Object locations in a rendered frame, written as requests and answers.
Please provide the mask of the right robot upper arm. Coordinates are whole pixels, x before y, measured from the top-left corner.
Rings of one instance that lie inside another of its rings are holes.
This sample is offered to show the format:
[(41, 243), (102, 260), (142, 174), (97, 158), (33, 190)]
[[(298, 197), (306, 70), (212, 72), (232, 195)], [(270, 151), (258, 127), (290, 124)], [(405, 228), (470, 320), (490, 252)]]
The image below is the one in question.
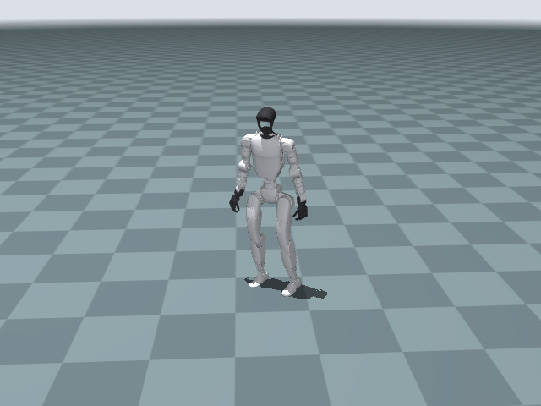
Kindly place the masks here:
[(251, 145), (250, 145), (250, 142), (251, 142), (252, 137), (253, 137), (253, 134), (246, 134), (241, 140), (242, 161), (239, 163), (238, 169), (240, 169), (242, 171), (245, 171), (245, 172), (249, 171), (249, 169), (251, 168), (251, 164), (250, 164)]

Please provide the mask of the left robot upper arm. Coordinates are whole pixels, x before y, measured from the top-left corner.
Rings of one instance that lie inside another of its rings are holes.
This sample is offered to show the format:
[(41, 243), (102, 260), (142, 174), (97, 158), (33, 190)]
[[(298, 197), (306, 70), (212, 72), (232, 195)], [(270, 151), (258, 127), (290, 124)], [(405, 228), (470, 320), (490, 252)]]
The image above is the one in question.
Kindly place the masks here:
[(290, 164), (290, 169), (288, 169), (290, 177), (296, 178), (300, 177), (298, 172), (298, 157), (296, 152), (296, 144), (294, 140), (281, 138), (281, 148), (286, 152), (287, 160)]

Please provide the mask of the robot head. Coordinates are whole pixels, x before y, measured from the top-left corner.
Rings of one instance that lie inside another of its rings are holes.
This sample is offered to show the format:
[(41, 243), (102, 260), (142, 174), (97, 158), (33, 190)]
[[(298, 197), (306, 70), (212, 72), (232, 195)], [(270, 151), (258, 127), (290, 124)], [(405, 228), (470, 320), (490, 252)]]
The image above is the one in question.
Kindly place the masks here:
[[(271, 108), (271, 107), (263, 107), (262, 109), (260, 109), (260, 111), (258, 112), (258, 114), (256, 116), (259, 129), (263, 133), (263, 135), (260, 134), (260, 137), (262, 137), (263, 139), (270, 139), (270, 138), (274, 137), (274, 135), (269, 136), (269, 134), (273, 133), (273, 134), (277, 135), (276, 133), (274, 133), (272, 131), (272, 126), (273, 126), (275, 118), (276, 118), (276, 111), (273, 108)], [(270, 127), (265, 126), (265, 127), (261, 128), (260, 121), (269, 122)]]

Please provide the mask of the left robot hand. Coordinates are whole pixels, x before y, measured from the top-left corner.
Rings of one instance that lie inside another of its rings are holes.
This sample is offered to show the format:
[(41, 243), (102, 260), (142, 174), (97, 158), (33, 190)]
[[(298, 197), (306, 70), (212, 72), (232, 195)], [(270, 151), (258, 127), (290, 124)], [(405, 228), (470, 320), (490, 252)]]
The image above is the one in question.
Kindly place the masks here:
[(300, 203), (299, 196), (297, 197), (297, 202), (298, 202), (298, 209), (292, 217), (295, 217), (298, 213), (298, 218), (295, 218), (295, 220), (301, 220), (301, 219), (304, 219), (308, 215), (308, 212), (307, 212), (308, 208), (305, 205), (306, 201)]

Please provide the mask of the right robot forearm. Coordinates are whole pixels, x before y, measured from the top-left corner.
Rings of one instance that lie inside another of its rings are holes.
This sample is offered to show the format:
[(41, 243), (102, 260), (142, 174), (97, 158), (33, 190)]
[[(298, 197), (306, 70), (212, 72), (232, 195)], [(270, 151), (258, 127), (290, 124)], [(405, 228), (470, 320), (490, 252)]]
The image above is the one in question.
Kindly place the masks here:
[(245, 191), (248, 174), (249, 174), (248, 172), (238, 169), (238, 185), (235, 189), (237, 192), (239, 192), (241, 189), (244, 189)]

